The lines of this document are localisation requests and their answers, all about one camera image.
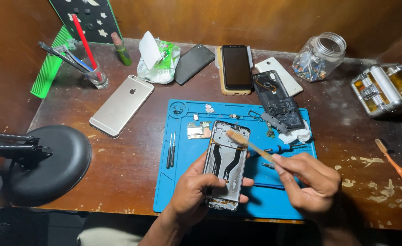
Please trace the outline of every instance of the wooden desk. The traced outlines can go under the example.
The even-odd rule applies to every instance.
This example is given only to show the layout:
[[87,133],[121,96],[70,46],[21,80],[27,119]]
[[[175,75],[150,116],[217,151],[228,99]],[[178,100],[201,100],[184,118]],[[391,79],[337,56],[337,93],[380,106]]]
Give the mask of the wooden desk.
[[[63,64],[43,100],[30,130],[50,124],[79,129],[89,137],[93,159],[76,187],[41,208],[156,215],[152,204],[168,100],[260,104],[255,93],[222,95],[218,69],[212,63],[184,86],[155,85],[151,97],[120,137],[111,139],[89,126],[89,119],[128,75],[137,74],[138,40],[126,39],[125,45],[133,59],[130,67],[119,62],[113,45],[90,44],[110,80],[107,89],[95,89],[78,71]],[[183,52],[192,47],[176,45]],[[77,56],[85,57],[80,50],[83,47],[78,45]],[[254,63],[270,56],[275,56],[293,74],[289,68],[293,54],[253,50]],[[402,180],[374,143],[378,137],[389,141],[395,149],[394,160],[402,166],[402,124],[376,121],[366,115],[349,85],[365,67],[359,60],[347,59],[326,81],[309,83],[297,79],[304,92],[295,100],[309,111],[318,159],[332,168],[340,167],[346,210],[362,214],[368,227],[402,229]],[[368,165],[368,159],[373,158],[384,162]],[[394,193],[386,197],[381,192],[385,187],[392,188],[389,182]]]

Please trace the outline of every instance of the green bottle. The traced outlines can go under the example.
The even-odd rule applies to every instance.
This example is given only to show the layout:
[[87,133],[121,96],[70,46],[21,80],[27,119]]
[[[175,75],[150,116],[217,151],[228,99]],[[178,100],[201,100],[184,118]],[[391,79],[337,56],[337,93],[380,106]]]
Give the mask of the green bottle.
[[133,62],[131,61],[127,48],[125,48],[124,44],[122,43],[121,38],[117,35],[116,32],[113,32],[111,34],[111,38],[113,39],[114,47],[116,47],[116,51],[119,54],[119,58],[121,59],[122,64],[126,66],[131,65]]

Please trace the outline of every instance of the desk lamp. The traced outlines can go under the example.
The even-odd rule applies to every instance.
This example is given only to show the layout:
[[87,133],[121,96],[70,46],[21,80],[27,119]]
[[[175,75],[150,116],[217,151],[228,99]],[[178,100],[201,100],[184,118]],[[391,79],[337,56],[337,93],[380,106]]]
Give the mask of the desk lamp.
[[43,126],[26,135],[0,133],[0,176],[7,199],[18,206],[49,203],[75,187],[92,158],[89,139],[63,125]]

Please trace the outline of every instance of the white phone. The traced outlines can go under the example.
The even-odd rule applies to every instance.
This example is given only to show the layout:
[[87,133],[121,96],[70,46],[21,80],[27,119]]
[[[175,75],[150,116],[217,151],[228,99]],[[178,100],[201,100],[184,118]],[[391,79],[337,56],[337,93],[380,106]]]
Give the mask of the white phone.
[[117,138],[153,91],[152,84],[134,75],[128,76],[90,118],[90,125],[109,137]]
[[303,91],[303,88],[275,58],[270,57],[254,66],[260,73],[275,70],[289,96],[294,96]]

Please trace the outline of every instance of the hand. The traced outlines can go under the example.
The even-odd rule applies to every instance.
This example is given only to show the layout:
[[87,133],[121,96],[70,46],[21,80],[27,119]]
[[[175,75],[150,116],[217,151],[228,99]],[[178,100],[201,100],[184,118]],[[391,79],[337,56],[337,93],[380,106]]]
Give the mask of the hand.
[[[199,205],[204,199],[203,191],[207,187],[221,188],[226,185],[225,180],[213,173],[203,173],[207,151],[189,166],[182,174],[175,187],[174,194],[167,208],[174,214],[175,219],[184,226],[193,226],[201,221],[208,212],[208,208]],[[242,186],[250,187],[254,180],[243,178]],[[248,202],[248,197],[240,195],[240,203]]]
[[[303,216],[317,224],[324,224],[341,212],[340,203],[336,201],[341,179],[336,170],[307,153],[291,158],[273,154],[272,159],[277,163],[275,170],[285,186],[291,205]],[[300,188],[294,176],[286,170],[302,175],[310,187]]]

